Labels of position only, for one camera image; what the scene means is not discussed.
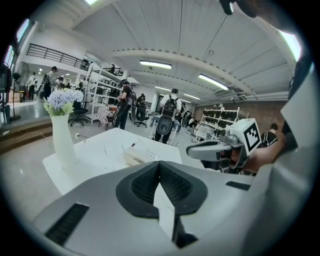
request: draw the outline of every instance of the floor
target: floor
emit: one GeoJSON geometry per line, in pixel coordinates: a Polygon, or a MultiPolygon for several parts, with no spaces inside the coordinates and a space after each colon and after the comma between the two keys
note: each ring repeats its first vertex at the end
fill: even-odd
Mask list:
{"type": "MultiPolygon", "coordinates": [[[[84,123],[82,127],[70,127],[73,143],[78,143],[85,137],[92,137],[105,132],[98,123],[84,123]]],[[[149,138],[151,127],[137,127],[127,120],[125,130],[149,138]]],[[[199,160],[192,159],[186,154],[186,148],[193,143],[194,137],[182,128],[176,135],[175,142],[179,148],[184,165],[203,168],[199,160]]],[[[55,153],[52,137],[44,138],[33,143],[0,155],[3,187],[12,207],[28,221],[32,221],[47,205],[58,199],[61,194],[51,181],[42,163],[45,157],[55,153]]]]}
{"type": "MultiPolygon", "coordinates": [[[[49,119],[49,113],[44,109],[44,101],[38,100],[37,97],[34,97],[34,100],[26,100],[25,102],[15,102],[14,103],[14,111],[13,111],[13,104],[8,103],[10,106],[10,116],[13,117],[14,112],[16,116],[21,116],[21,118],[17,119],[16,121],[13,121],[7,125],[5,125],[3,128],[10,129],[16,126],[22,126],[26,125],[28,123],[34,122],[35,119],[38,119],[39,121],[44,119],[49,119]]],[[[3,114],[1,113],[0,116],[2,123],[3,122],[3,114]]]]}

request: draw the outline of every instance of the standing fan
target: standing fan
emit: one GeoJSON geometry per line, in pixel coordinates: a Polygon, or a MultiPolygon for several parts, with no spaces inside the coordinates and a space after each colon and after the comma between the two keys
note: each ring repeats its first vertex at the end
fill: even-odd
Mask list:
{"type": "Polygon", "coordinates": [[[13,95],[12,95],[12,105],[13,105],[13,116],[10,117],[10,121],[15,121],[21,118],[20,115],[15,113],[15,92],[24,91],[26,93],[26,85],[29,79],[29,66],[27,63],[21,61],[14,68],[13,74],[13,95]]]}

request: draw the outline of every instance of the stairs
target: stairs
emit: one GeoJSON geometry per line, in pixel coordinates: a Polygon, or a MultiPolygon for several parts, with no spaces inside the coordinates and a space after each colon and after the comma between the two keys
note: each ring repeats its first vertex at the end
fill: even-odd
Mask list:
{"type": "Polygon", "coordinates": [[[11,128],[0,136],[0,155],[49,136],[52,136],[51,119],[11,128]]]}

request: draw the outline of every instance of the black railing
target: black railing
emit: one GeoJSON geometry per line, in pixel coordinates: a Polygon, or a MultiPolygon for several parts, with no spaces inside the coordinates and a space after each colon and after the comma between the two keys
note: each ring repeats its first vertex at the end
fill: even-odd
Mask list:
{"type": "Polygon", "coordinates": [[[115,75],[116,77],[122,77],[124,75],[124,70],[122,68],[119,67],[115,67],[115,68],[104,68],[105,71],[115,75]]]}
{"type": "Polygon", "coordinates": [[[76,57],[60,52],[58,50],[50,49],[34,43],[30,43],[30,46],[26,55],[64,63],[85,71],[88,71],[88,68],[90,65],[87,61],[78,59],[76,57]]]}

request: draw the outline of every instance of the white ceiling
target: white ceiling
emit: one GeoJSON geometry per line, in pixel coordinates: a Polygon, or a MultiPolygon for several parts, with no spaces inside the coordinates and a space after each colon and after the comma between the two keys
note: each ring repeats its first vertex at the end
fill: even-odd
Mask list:
{"type": "MultiPolygon", "coordinates": [[[[30,63],[28,63],[28,66],[29,66],[29,73],[35,72],[36,74],[38,74],[40,72],[40,69],[42,69],[41,71],[42,75],[49,73],[52,68],[51,66],[44,66],[44,65],[30,64],[30,63]]],[[[63,70],[61,68],[58,68],[58,72],[54,73],[54,75],[56,77],[64,76],[64,78],[68,78],[72,80],[76,80],[77,78],[77,73],[74,73],[68,70],[63,70]]]]}
{"type": "Polygon", "coordinates": [[[256,19],[236,10],[227,16],[217,0],[99,0],[91,7],[84,0],[59,0],[56,5],[69,20],[62,25],[51,17],[49,23],[91,38],[109,62],[122,63],[145,86],[177,88],[201,98],[188,98],[196,104],[216,101],[219,90],[199,74],[248,95],[288,90],[292,63],[279,40],[256,19]],[[172,69],[150,70],[140,60],[172,69]]]}

